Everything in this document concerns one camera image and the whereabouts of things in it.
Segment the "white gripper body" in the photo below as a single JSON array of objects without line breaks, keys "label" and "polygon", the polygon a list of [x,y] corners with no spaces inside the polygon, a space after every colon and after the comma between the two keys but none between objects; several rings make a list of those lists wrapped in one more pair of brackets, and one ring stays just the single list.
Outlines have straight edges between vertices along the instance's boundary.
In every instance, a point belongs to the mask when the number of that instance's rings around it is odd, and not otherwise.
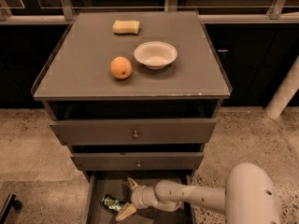
[{"label": "white gripper body", "polygon": [[137,186],[133,189],[131,202],[137,209],[146,209],[156,203],[153,187]]}]

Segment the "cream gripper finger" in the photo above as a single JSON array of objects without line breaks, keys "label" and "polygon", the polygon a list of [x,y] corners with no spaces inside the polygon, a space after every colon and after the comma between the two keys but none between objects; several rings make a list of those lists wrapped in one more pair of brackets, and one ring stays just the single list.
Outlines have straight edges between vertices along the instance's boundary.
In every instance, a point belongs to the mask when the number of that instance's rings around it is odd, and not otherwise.
[{"label": "cream gripper finger", "polygon": [[131,177],[128,177],[127,181],[128,181],[130,190],[134,190],[139,187],[139,185]]},{"label": "cream gripper finger", "polygon": [[116,216],[117,221],[123,221],[136,212],[136,207],[132,203],[126,203]]}]

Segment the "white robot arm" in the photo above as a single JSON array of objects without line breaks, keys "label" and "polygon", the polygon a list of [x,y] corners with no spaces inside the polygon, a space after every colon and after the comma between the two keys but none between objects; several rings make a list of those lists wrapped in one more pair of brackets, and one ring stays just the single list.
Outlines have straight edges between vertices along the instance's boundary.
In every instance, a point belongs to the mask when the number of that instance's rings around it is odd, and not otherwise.
[{"label": "white robot arm", "polygon": [[123,221],[149,207],[174,212],[190,203],[225,215],[227,224],[280,224],[281,200],[267,172],[252,163],[239,163],[227,175],[223,189],[161,180],[153,187],[128,180],[132,191],[116,219]]}]

